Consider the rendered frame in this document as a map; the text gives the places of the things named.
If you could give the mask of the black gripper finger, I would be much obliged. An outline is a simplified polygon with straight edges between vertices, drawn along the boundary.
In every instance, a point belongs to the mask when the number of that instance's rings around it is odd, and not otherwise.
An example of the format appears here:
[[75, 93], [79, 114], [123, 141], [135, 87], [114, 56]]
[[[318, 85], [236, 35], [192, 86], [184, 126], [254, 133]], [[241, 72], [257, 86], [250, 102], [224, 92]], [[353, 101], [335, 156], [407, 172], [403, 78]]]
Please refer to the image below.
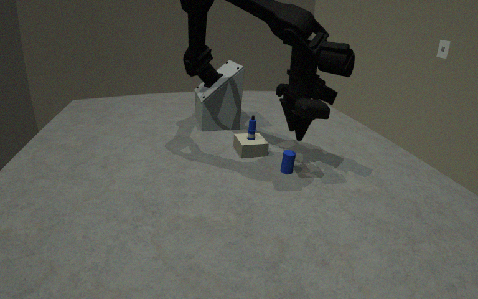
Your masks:
[[315, 118], [301, 118], [296, 114], [295, 110], [291, 110], [291, 114], [293, 116], [296, 138], [298, 141], [301, 141], [304, 138], [309, 125]]
[[291, 110], [295, 110], [295, 102], [286, 102], [283, 99], [279, 99], [284, 111], [284, 115], [286, 117], [286, 121], [288, 124], [289, 131], [295, 131], [294, 129], [294, 122], [293, 116], [291, 114]]

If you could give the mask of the beige square block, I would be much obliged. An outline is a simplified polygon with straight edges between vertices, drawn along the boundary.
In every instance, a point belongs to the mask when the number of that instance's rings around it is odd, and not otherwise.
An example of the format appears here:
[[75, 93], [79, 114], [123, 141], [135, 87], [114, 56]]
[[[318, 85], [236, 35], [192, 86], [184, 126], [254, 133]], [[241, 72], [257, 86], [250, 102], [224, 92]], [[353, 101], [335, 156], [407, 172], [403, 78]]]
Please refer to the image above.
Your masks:
[[248, 133], [240, 133], [234, 134], [233, 147], [240, 158], [255, 158], [268, 156], [269, 143], [259, 133], [254, 140], [248, 139]]

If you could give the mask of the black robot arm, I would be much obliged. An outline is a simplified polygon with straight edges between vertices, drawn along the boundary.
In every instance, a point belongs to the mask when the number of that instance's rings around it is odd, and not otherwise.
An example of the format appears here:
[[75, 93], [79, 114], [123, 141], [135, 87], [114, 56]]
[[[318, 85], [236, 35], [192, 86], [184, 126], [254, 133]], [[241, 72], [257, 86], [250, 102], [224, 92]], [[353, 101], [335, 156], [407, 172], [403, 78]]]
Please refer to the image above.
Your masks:
[[[226, 0], [260, 18], [269, 25], [273, 34], [292, 46], [291, 66], [350, 77], [355, 55], [346, 43], [329, 42], [327, 31], [315, 20], [312, 13], [294, 4], [275, 0]], [[220, 79], [209, 63], [213, 57], [205, 45], [207, 12], [214, 0], [180, 0], [188, 14], [189, 47], [184, 54], [186, 73], [198, 75], [204, 87], [210, 88]], [[307, 40], [315, 33], [313, 40]], [[333, 105], [337, 92], [325, 85], [321, 78], [314, 83], [313, 100], [323, 100]]]

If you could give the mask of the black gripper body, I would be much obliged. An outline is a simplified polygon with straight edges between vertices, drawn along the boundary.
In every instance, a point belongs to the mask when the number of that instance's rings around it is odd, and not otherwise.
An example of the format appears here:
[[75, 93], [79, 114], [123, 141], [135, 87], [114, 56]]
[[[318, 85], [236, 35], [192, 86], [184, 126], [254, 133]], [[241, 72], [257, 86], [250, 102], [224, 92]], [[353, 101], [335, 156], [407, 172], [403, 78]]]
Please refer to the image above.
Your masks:
[[321, 100], [311, 100], [314, 83], [320, 77], [316, 72], [290, 66], [290, 70], [287, 69], [289, 84], [278, 85], [276, 94], [283, 95], [286, 102], [295, 102], [295, 112], [301, 118], [329, 119], [329, 106]]

